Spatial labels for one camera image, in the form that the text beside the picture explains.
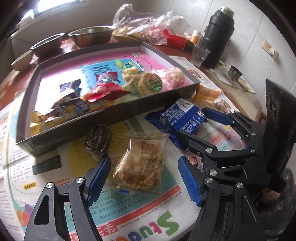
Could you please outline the green mung bean cake packet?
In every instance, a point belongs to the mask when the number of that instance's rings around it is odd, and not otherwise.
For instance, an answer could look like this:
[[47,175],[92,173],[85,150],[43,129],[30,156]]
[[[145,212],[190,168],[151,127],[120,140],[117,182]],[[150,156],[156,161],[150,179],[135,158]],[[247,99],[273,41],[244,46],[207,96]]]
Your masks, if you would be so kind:
[[138,83],[146,71],[141,70],[132,61],[116,60],[115,64],[123,80],[123,89],[130,91],[134,96],[140,96]]

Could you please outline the window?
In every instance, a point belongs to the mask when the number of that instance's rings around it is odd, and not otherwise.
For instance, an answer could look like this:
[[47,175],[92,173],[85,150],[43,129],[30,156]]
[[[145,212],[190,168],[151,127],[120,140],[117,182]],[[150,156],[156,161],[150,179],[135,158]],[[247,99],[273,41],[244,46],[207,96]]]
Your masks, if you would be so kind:
[[60,8],[62,6],[69,6],[72,4],[78,4],[83,2],[82,0],[40,0],[38,4],[33,8],[33,14],[41,14],[46,11]]

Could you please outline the crumpled white paper napkin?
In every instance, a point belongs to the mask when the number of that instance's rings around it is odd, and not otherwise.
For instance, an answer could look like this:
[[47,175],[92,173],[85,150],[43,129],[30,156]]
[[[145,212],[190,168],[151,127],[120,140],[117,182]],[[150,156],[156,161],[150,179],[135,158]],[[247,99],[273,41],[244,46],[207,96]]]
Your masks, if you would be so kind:
[[215,69],[210,69],[211,72],[215,73],[219,80],[224,82],[225,84],[228,84],[232,87],[243,89],[249,93],[255,94],[256,92],[253,90],[253,88],[247,83],[247,81],[244,79],[243,76],[240,76],[237,80],[234,79],[229,75],[229,71],[231,70],[231,65],[219,61],[216,65]]

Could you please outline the clear plastic cup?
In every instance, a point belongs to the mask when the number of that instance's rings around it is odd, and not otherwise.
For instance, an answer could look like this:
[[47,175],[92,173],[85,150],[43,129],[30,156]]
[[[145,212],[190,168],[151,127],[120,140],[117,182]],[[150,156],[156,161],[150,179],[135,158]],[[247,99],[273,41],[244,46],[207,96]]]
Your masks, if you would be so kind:
[[210,51],[207,48],[198,44],[194,44],[190,62],[194,66],[200,67],[209,54]]

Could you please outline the large steel bowl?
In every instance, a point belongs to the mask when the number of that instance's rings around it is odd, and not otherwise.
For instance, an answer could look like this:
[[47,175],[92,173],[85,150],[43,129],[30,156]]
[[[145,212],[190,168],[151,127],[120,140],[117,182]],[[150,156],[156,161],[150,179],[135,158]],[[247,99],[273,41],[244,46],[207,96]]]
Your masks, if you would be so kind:
[[78,49],[82,49],[107,44],[116,29],[115,26],[93,26],[72,31],[68,34],[68,37]]

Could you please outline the clear crispy rice cake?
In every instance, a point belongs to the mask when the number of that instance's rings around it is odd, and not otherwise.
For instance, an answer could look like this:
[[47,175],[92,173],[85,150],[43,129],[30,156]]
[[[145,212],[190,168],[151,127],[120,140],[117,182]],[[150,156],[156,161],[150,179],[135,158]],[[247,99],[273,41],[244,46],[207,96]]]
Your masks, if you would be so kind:
[[167,131],[125,134],[114,138],[123,150],[108,180],[110,187],[127,192],[162,194]]

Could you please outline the orange pill bottle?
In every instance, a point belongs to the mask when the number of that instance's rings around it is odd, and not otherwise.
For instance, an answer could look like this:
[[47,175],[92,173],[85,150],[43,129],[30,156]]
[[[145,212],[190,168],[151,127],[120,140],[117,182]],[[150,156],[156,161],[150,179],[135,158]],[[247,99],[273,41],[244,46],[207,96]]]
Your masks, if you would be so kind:
[[198,30],[193,30],[191,37],[190,37],[190,41],[193,44],[199,44],[200,40],[201,40],[201,32]]

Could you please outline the blue cookie packet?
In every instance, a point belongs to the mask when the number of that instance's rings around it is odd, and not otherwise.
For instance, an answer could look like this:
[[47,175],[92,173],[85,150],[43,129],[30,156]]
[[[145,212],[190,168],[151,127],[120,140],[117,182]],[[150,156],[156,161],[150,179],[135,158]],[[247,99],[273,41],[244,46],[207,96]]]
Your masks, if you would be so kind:
[[185,131],[194,135],[206,116],[196,105],[180,98],[167,109],[148,113],[145,119],[157,129],[167,130],[170,140],[184,151],[186,147],[177,140],[177,133]]

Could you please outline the dark chocolate bar packet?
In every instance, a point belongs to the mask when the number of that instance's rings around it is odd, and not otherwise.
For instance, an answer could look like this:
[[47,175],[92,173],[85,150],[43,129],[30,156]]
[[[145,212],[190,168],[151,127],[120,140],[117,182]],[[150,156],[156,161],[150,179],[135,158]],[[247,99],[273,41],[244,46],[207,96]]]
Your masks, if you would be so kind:
[[73,101],[80,98],[81,79],[70,81],[60,85],[59,98],[54,102],[51,109],[57,109],[61,107],[68,106]]

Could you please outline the steel thermos lid cup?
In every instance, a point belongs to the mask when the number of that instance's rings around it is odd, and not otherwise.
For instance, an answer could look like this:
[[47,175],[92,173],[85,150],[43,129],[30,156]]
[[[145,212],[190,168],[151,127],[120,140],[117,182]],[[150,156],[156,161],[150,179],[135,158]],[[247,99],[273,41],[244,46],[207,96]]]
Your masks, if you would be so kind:
[[228,76],[231,80],[237,81],[242,76],[242,73],[236,67],[231,65],[230,69],[228,70]]

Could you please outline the green round cracker packet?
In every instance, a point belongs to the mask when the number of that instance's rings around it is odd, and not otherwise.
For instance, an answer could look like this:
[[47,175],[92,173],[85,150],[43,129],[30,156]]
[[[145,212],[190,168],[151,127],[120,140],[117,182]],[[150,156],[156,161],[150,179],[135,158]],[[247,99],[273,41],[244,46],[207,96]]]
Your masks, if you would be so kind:
[[157,74],[146,72],[140,78],[137,88],[140,96],[153,95],[163,89],[163,82]]

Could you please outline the red snack packet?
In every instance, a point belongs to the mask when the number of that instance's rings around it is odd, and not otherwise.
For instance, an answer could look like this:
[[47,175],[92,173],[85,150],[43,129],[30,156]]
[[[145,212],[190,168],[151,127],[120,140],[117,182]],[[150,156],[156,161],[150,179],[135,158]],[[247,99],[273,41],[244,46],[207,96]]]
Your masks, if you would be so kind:
[[102,99],[114,101],[128,94],[131,92],[118,85],[117,72],[107,71],[97,75],[95,87],[82,96],[82,99],[89,103],[95,103]]

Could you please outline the grey shallow cardboard box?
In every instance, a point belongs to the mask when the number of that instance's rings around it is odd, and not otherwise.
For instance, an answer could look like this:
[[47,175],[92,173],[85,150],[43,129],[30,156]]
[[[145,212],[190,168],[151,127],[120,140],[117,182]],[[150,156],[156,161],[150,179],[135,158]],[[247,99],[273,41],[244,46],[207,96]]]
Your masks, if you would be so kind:
[[199,84],[186,68],[144,42],[88,47],[37,66],[24,93],[16,144],[32,156],[179,98]]

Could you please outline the red tissue box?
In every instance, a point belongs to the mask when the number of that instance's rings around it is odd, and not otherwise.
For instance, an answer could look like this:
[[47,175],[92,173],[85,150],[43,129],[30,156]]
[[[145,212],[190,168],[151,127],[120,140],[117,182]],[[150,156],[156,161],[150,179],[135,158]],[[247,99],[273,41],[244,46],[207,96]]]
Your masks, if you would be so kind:
[[187,42],[185,32],[189,28],[190,25],[184,18],[171,21],[169,26],[164,30],[164,34],[167,37],[166,45],[178,50],[184,50]]

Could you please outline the white wall socket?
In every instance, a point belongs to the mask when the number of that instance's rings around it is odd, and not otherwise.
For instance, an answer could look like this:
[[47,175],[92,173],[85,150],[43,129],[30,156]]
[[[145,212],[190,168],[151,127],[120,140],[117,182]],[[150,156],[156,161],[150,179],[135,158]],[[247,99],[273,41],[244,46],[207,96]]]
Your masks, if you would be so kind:
[[266,53],[268,53],[274,60],[278,57],[278,51],[276,51],[275,49],[273,49],[272,45],[269,44],[269,42],[267,42],[266,40],[263,41],[262,43],[262,49],[264,49],[264,51]]

